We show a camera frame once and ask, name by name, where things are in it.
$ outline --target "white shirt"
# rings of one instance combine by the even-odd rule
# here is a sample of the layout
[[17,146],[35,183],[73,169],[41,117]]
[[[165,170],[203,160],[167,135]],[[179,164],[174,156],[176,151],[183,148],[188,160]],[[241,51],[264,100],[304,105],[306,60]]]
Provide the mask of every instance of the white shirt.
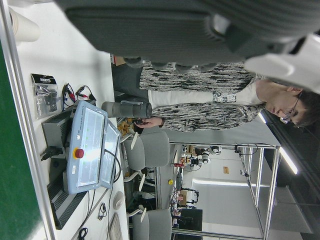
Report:
[[[162,106],[190,103],[212,103],[213,93],[206,91],[153,91],[148,90],[149,102],[153,109]],[[235,94],[235,102],[226,102],[227,104],[239,105],[259,105],[263,103],[259,100],[256,93],[256,83],[253,82],[246,86],[242,91]]]

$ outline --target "black and white patterned cardigan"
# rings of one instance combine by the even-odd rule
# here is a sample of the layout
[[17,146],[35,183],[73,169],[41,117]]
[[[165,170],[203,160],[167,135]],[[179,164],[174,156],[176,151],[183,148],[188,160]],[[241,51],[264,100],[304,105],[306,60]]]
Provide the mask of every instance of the black and white patterned cardigan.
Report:
[[[140,88],[154,91],[202,91],[212,93],[237,93],[248,84],[262,79],[247,72],[242,63],[219,64],[214,70],[200,73],[191,70],[186,74],[154,70],[149,63],[143,67]],[[252,121],[264,108],[261,105],[226,103],[184,103],[157,107],[153,117],[164,118],[163,128],[180,132],[195,130],[226,130]]]

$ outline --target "red emergency stop button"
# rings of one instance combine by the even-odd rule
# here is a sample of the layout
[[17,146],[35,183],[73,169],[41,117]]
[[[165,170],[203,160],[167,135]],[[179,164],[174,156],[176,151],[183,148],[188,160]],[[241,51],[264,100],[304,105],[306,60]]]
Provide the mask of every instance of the red emergency stop button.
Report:
[[82,159],[85,155],[85,151],[81,148],[78,148],[77,150],[75,150],[74,152],[74,156],[77,158],[77,159]]

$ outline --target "hand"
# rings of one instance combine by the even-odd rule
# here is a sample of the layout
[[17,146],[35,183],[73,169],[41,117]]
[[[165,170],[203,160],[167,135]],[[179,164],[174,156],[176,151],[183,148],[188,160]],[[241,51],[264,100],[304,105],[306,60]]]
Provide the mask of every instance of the hand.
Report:
[[141,129],[152,128],[163,124],[163,119],[160,117],[143,118],[142,124],[135,124]]

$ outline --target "eyeglasses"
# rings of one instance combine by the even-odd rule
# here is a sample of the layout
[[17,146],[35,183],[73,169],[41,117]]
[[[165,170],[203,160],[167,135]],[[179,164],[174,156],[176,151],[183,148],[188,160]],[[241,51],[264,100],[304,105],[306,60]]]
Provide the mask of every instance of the eyeglasses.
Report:
[[298,95],[297,97],[297,100],[294,104],[294,106],[292,108],[287,108],[285,111],[284,111],[284,114],[285,116],[283,117],[280,117],[280,121],[283,122],[284,124],[287,124],[287,123],[290,123],[291,122],[291,117],[293,116],[293,114],[295,113],[295,109],[296,109],[296,106],[297,106],[297,103],[300,99],[300,96],[301,96],[302,92],[300,92],[300,94]]

